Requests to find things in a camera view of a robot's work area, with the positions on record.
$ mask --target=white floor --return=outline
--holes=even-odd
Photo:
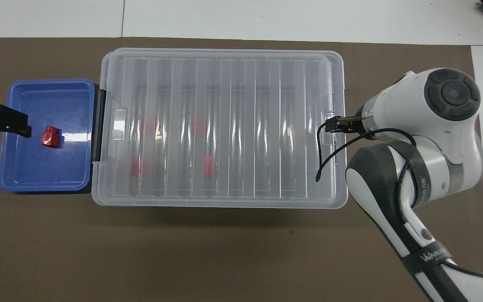
[[[483,13],[477,3],[478,0],[0,0],[0,37],[168,36],[475,45],[475,78],[483,100]],[[483,138],[483,107],[480,124]]]

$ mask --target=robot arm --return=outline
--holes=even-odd
[[[457,266],[413,212],[428,201],[473,187],[482,172],[474,129],[480,106],[476,84],[452,69],[408,72],[359,109],[334,119],[326,131],[350,128],[387,143],[361,148],[346,181],[357,204],[382,231],[402,264],[433,301],[483,301],[483,274]]]

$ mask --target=brown tabletop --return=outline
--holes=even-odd
[[[0,38],[0,103],[16,80],[98,83],[102,58],[119,47],[335,50],[349,115],[408,70],[473,76],[468,46]],[[416,212],[458,264],[483,271],[483,178]],[[352,198],[339,210],[105,208],[90,193],[0,189],[0,302],[357,300],[427,298]]]

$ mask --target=cable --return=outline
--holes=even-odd
[[[341,145],[339,148],[337,148],[337,150],[335,150],[333,153],[331,153],[331,155],[329,155],[327,157],[327,159],[325,159],[323,162],[322,162],[322,149],[320,147],[320,131],[322,130],[322,128],[326,125],[326,123],[323,123],[320,127],[318,127],[318,132],[317,132],[317,140],[318,140],[318,154],[319,154],[319,162],[320,162],[320,168],[318,169],[318,172],[316,173],[316,182],[319,182],[320,181],[320,178],[322,177],[322,170],[324,169],[325,165],[335,156],[337,155],[340,151],[342,151],[343,149],[345,149],[347,146],[355,143],[356,141],[358,140],[362,140],[364,138],[367,138],[368,136],[372,136],[376,133],[381,133],[381,132],[396,132],[396,133],[400,133],[402,134],[403,136],[405,136],[406,138],[408,138],[408,140],[410,140],[411,142],[411,145],[414,145],[416,147],[416,141],[415,139],[408,133],[408,132],[405,132],[404,130],[400,130],[400,129],[397,129],[397,128],[381,128],[381,129],[377,129],[377,130],[372,130],[372,131],[369,131],[369,132],[366,132],[366,133],[363,133],[359,136],[357,136],[356,138],[350,140],[349,142],[345,143],[344,145]]]
[[[450,263],[448,260],[442,262],[441,264],[444,264],[445,266],[448,266],[451,269],[455,269],[458,272],[466,273],[467,275],[472,275],[472,276],[475,276],[475,277],[481,277],[481,278],[483,278],[483,273],[482,272],[462,268],[461,266],[458,266],[456,264]]]

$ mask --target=transparent plastic container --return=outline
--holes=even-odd
[[[344,116],[332,51],[120,48],[92,195],[111,206],[340,208],[345,153],[317,183],[316,130]],[[345,143],[325,133],[322,152]]]

